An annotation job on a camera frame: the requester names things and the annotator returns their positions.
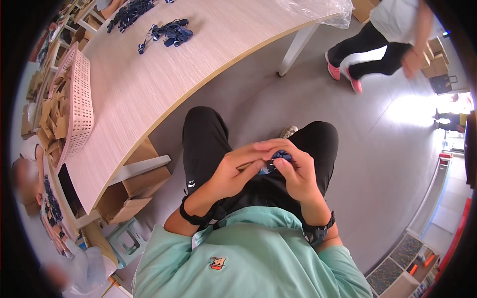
knee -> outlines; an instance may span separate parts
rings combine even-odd
[[[324,121],[314,121],[303,129],[309,130],[309,133],[326,137],[328,139],[338,140],[338,131],[333,124]]]
[[[186,121],[187,120],[200,120],[200,119],[207,119],[211,116],[215,116],[217,112],[210,108],[204,106],[193,107],[192,109],[187,112]]]

pink sneaker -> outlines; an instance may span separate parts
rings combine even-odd
[[[326,62],[328,63],[328,72],[330,73],[331,77],[334,78],[335,80],[339,80],[340,68],[334,67],[333,65],[331,65],[330,61],[328,60],[328,51],[325,53],[325,59],[326,59]]]
[[[344,70],[344,73],[346,75],[346,78],[348,78],[348,80],[350,80],[351,82],[351,87],[353,87],[353,90],[358,93],[358,94],[361,94],[363,93],[363,90],[361,89],[361,82],[359,80],[355,80],[353,79],[351,76],[350,76],[350,70],[349,68],[346,68]]]

shoe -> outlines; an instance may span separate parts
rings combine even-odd
[[[334,67],[331,65],[330,61],[328,60],[328,51],[325,53],[325,59],[326,62],[328,63],[328,72],[330,73],[331,77],[334,78],[335,80],[340,79],[340,68],[339,67]]]
[[[292,134],[297,132],[298,128],[296,126],[290,126],[281,131],[280,139],[288,139]]]
[[[350,69],[349,68],[346,68],[344,70],[344,75],[346,76],[346,78],[348,80],[350,80],[351,82],[351,87],[353,87],[353,90],[358,93],[358,94],[362,94],[363,93],[363,90],[361,89],[361,82],[359,80],[355,80],[353,79],[351,76],[350,76]]]

plastic stool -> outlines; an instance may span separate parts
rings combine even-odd
[[[114,228],[111,235],[109,235],[106,239],[108,239],[109,244],[113,248],[114,254],[118,258],[118,269],[122,269],[127,266],[127,264],[131,263],[140,256],[147,245],[147,241],[145,241],[141,235],[139,235],[134,230],[134,223],[136,222],[136,218],[131,218],[129,221],[119,224],[117,227]],[[124,241],[121,239],[121,235],[127,233],[134,241],[133,246],[128,247],[124,244]]]

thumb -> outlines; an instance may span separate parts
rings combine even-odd
[[[264,164],[265,164],[264,161],[261,159],[253,162],[245,170],[243,170],[242,173],[237,175],[236,179],[238,180],[239,183],[244,185],[250,179],[252,179],[253,176],[257,174],[257,172],[260,170],[260,168],[262,168]]]
[[[295,172],[295,169],[293,169],[293,166],[287,160],[283,158],[277,158],[273,161],[273,164],[287,181],[296,180],[297,173]]]

